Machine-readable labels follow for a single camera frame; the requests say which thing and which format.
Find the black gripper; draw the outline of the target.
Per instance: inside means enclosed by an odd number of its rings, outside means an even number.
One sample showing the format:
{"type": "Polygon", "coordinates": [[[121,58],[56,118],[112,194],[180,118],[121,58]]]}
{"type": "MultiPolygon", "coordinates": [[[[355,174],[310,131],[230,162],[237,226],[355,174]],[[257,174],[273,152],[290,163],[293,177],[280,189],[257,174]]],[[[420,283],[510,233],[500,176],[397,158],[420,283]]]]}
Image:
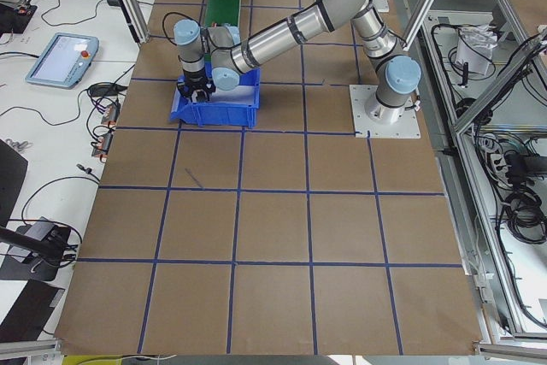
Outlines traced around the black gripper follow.
{"type": "Polygon", "coordinates": [[[183,79],[177,82],[179,94],[187,101],[191,101],[191,96],[196,93],[200,96],[200,102],[210,101],[210,96],[214,93],[214,84],[206,74],[205,61],[199,59],[194,62],[182,61],[183,79]]]}

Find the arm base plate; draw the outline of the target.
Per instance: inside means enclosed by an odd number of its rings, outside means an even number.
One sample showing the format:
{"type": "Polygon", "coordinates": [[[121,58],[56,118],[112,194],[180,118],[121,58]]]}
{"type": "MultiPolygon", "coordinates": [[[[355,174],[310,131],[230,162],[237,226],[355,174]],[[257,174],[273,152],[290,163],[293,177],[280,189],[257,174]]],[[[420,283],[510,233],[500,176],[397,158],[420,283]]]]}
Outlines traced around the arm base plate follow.
{"type": "Polygon", "coordinates": [[[350,85],[354,134],[357,138],[418,139],[421,137],[417,115],[408,96],[399,108],[383,106],[376,96],[376,85],[350,85]]]}
{"type": "Polygon", "coordinates": [[[388,0],[373,0],[373,5],[379,13],[388,13],[390,11],[388,0]]]}

